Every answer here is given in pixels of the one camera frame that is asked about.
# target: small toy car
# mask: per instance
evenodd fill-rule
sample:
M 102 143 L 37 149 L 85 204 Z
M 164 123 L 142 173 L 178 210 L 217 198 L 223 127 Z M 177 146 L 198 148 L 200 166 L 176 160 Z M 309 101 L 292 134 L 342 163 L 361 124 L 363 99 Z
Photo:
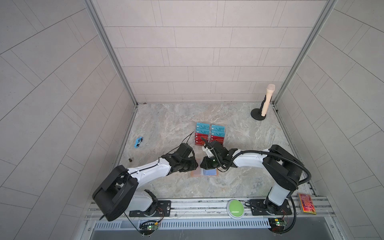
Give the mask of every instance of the small toy car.
M 135 148 L 138 148 L 140 146 L 140 143 L 143 141 L 143 137 L 139 137 L 136 139 L 135 142 Z

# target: gray marble surface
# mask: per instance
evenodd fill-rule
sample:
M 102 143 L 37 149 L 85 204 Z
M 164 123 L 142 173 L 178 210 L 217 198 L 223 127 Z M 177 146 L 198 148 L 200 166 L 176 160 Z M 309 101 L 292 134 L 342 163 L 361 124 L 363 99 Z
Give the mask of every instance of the gray marble surface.
M 250 116 L 251 110 L 259 106 L 259 103 L 141 104 L 120 164 L 137 167 L 155 161 L 194 131 L 196 122 L 225 126 L 224 147 L 227 149 L 263 150 L 278 144 L 292 153 L 272 109 L 263 121 Z M 134 148 L 140 136 L 144 141 Z M 196 158 L 205 156 L 201 147 L 194 145 L 193 135 L 189 144 Z M 158 198 L 266 196 L 273 183 L 265 169 L 239 167 L 219 172 L 217 176 L 191 177 L 190 172 L 176 172 L 138 190 L 149 189 Z M 310 193 L 307 184 L 301 185 L 299 191 Z

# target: black round base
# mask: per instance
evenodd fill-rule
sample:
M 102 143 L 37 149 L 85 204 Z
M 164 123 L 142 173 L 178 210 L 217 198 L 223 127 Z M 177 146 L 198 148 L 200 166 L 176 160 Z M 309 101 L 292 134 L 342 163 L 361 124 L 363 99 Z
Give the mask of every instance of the black round base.
M 262 116 L 262 110 L 260 108 L 255 108 L 251 111 L 251 117 L 253 117 L 256 120 L 264 120 L 266 115 L 263 117 Z

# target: tiled wall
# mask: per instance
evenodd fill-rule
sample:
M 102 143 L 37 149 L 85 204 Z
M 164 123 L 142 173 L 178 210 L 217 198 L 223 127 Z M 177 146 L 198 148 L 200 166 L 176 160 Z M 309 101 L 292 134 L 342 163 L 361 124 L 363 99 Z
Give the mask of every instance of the tiled wall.
M 0 7 L 0 238 L 70 239 L 133 103 L 81 0 Z
M 384 4 L 339 0 L 277 108 L 349 239 L 384 239 Z
M 138 102 L 262 101 L 325 1 L 93 0 Z

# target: vent grille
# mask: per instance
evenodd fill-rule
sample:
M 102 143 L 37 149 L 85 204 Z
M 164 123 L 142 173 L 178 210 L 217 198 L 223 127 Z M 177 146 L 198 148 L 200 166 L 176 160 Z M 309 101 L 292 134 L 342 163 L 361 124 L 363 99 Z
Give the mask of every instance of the vent grille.
M 133 223 L 138 227 L 140 224 L 137 220 Z M 226 219 L 164 219 L 159 230 L 175 230 L 175 229 L 220 229 L 220 228 L 271 228 L 268 218 L 245 218 L 235 220 Z M 128 220 L 115 220 L 108 222 L 105 220 L 97 221 L 95 230 L 135 230 Z

